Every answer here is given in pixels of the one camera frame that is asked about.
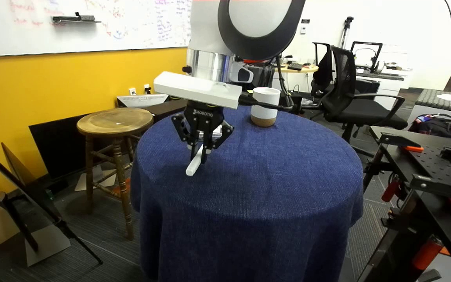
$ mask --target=gray carpet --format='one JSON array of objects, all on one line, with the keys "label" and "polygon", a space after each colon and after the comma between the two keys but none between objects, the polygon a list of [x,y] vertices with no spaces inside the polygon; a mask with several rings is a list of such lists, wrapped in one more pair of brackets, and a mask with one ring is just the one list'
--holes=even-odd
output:
[{"label": "gray carpet", "polygon": [[[399,115],[407,119],[411,109],[402,108]],[[328,123],[324,118],[315,119],[317,123],[342,134],[341,124]],[[352,144],[375,152],[377,145],[362,128]],[[367,159],[360,156],[363,165]],[[385,228],[379,218],[386,216],[390,206],[383,203],[381,195],[387,185],[387,174],[381,174],[372,180],[365,193],[363,217],[349,232],[346,259],[342,268],[340,282],[354,282],[365,267],[370,255],[380,241]],[[94,212],[85,213],[85,193],[73,192],[73,187],[56,196],[55,202],[70,228],[104,260],[99,266],[77,242],[71,241],[71,247],[52,257],[27,268],[23,252],[23,237],[18,234],[0,245],[0,281],[2,282],[139,282],[144,278],[138,266],[138,214],[132,213],[135,226],[135,239],[125,239],[125,225],[121,202],[95,190]],[[37,230],[48,221],[26,202],[18,203],[30,229]]]}]

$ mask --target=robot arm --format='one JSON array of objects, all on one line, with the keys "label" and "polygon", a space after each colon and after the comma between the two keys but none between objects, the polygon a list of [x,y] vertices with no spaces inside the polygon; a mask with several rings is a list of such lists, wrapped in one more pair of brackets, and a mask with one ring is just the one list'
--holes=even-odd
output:
[{"label": "robot arm", "polygon": [[[177,133],[191,150],[191,160],[218,148],[234,128],[224,120],[223,107],[236,108],[239,101],[249,105],[290,110],[293,102],[281,76],[279,55],[290,44],[299,23],[305,0],[193,0],[191,39],[188,47],[187,75],[163,72],[154,80],[156,92],[189,100],[182,114],[172,117]],[[288,107],[270,105],[242,94],[242,87],[230,82],[251,82],[252,72],[241,59],[276,58],[281,90]],[[222,125],[222,136],[212,132]],[[203,149],[196,152],[199,133]]]}]

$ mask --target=chair armrest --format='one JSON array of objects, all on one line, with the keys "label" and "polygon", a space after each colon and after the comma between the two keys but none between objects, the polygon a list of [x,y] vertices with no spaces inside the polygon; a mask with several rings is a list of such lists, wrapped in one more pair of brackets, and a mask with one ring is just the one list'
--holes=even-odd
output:
[{"label": "chair armrest", "polygon": [[403,105],[403,102],[405,102],[405,98],[400,97],[400,96],[396,96],[396,95],[388,95],[388,94],[378,94],[378,93],[370,93],[370,94],[356,94],[354,95],[354,98],[359,99],[359,98],[369,98],[369,97],[376,97],[376,96],[380,96],[380,97],[389,97],[389,98],[394,98],[396,99],[396,103],[394,104],[394,106],[392,107],[392,109],[390,110],[390,112],[387,114],[387,116],[379,121],[378,123],[374,124],[374,126],[381,126],[384,123],[386,123],[388,120],[390,120],[392,118],[392,116],[394,116],[394,114],[399,110],[399,107],[401,107],[401,105]]}]

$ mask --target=white stick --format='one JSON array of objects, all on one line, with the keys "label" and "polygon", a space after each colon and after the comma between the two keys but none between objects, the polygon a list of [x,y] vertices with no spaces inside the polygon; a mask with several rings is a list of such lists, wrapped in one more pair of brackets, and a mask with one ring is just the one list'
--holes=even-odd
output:
[{"label": "white stick", "polygon": [[203,145],[199,147],[197,154],[193,157],[193,160],[189,163],[188,168],[186,169],[186,175],[193,176],[196,173],[197,168],[201,164],[201,155],[203,154]]}]

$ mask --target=round wooden desk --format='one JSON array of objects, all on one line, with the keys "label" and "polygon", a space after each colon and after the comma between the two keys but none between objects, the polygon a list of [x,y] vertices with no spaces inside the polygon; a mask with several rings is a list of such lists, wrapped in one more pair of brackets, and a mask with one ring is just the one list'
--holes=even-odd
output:
[{"label": "round wooden desk", "polygon": [[309,73],[309,72],[316,72],[318,71],[318,66],[310,65],[307,68],[303,67],[302,70],[289,70],[287,68],[288,65],[281,65],[281,72],[285,73]]}]

